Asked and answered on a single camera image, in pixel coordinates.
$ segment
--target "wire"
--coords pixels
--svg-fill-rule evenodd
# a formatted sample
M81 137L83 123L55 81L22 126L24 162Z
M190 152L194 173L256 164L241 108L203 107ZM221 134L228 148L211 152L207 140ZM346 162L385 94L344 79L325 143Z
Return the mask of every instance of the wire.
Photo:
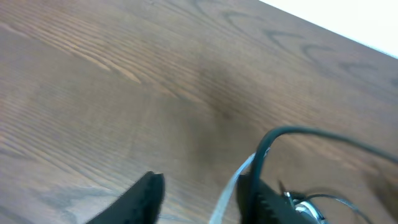
M283 126L279 128L275 128L269 131L263 139L261 139L260 144L257 147L256 155L254 156L254 160L249 172L249 192L248 192L248 201L247 201L247 209L244 211L242 223L254 223L252 220L252 213L254 211L254 200L256 198L256 194L258 191L260 174L262 170L262 165L264 163L264 155L267 152L267 149L271 146L271 144L275 141L275 139L283 134L312 134L324 138L330 138L338 141L343 141L352 146L356 146L361 148L362 150L384 158L388 161L391 161L395 164L398 164L398 157L389 154L388 152L384 152L380 149L377 149L373 146L367 145L360 141L348 138L346 136L342 136L339 134L331 133L328 131L324 131L317 128L308 128L301 126Z
M360 215L368 224L373 224L372 221L370 220L370 218L365 213L363 213L357 206L355 206L353 203L351 203L351 202L349 202L349 201L347 201L345 199L333 196L333 195L328 195L328 194L313 194L313 195L309 195L305 199L302 199L302 200L294 202L294 205L300 204L302 202L305 202L305 201L308 201L310 199L317 198L317 197L325 197L325 198L335 199L336 201L346 205L347 207L352 209L355 213Z
M223 220L223 215L228 205L229 199L231 198L232 192L234 190L234 186L236 181L238 181L239 175L244 171L250 163L254 159L254 153L244 161L244 163L239 167L239 169L232 175L228 184L225 186L223 192L221 193L220 197L218 198L217 205L211 214L209 224L219 224Z

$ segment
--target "wood grain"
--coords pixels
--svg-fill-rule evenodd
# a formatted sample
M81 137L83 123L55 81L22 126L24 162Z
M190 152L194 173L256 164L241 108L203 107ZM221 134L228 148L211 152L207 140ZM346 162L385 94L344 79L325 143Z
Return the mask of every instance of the wood grain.
M284 124L398 154L398 61L255 0L0 0L0 49L0 223L84 223L147 170L166 176L159 223L206 223ZM269 157L271 186L395 222L374 183L398 185L396 166L303 136ZM238 220L231 202L224 222Z

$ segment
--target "black object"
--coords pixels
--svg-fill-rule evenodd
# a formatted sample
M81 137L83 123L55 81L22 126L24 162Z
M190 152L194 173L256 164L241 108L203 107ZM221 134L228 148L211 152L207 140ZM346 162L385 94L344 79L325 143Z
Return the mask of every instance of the black object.
M365 144L363 142L357 141L355 139L351 139L349 137L336 134L336 133L331 133L328 131L324 131L322 129L317 129L317 128L308 128L308 127L301 127L301 126L283 126L283 127L278 127L275 129L270 130L262 139L260 144L257 147L257 152L256 155L254 156L249 174L248 174L248 187L247 187L247 193L245 193L246 197L246 203L245 207L243 207L243 210L241 210L241 215L242 215L242 224L252 224L257 222L258 214L256 213L257 211L257 201L258 201L258 196L261 194L260 187L262 186L262 181L260 180L260 174L262 170L262 165L264 163L264 160L268 154L269 148L271 144L275 141L275 139L281 135L284 134L310 134L310 135L315 135L323 138L328 138L328 139L333 139L337 141L342 141L347 144L350 144L352 146L355 146L365 152L374 154L376 156L379 156L383 159L386 159L388 161L391 161L395 164L398 164L398 157L395 155L389 154L388 152L384 152L378 148L375 148L373 146L370 146L368 144ZM362 212L358 212L359 210L354 210L357 214L361 215L362 217L365 218L365 220L368 223L371 223L369 221L369 218L364 216ZM291 220L288 223L297 223L295 220Z
M147 172L88 224L153 224L164 198L163 174Z
M240 175L237 183L237 201L241 214L248 209L250 178ZM252 224L313 224L297 213L285 198L278 195L266 183L260 181L258 193L252 206Z

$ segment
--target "metal part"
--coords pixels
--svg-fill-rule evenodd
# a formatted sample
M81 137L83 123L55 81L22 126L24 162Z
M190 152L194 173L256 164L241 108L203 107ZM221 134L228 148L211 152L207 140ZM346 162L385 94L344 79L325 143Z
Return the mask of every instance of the metal part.
M300 202L295 206L295 210L309 219L314 224L327 224L327 220L319 211L319 209L311 202L304 201Z
M292 198L292 195L290 194L290 192L284 192L284 195L287 198L287 200L289 201L292 208L294 208L295 206L294 206L293 198Z

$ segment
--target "white wall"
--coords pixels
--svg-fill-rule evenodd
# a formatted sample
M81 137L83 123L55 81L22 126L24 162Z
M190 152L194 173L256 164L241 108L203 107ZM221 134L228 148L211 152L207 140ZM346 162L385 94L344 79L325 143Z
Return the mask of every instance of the white wall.
M398 0L260 0L398 58Z

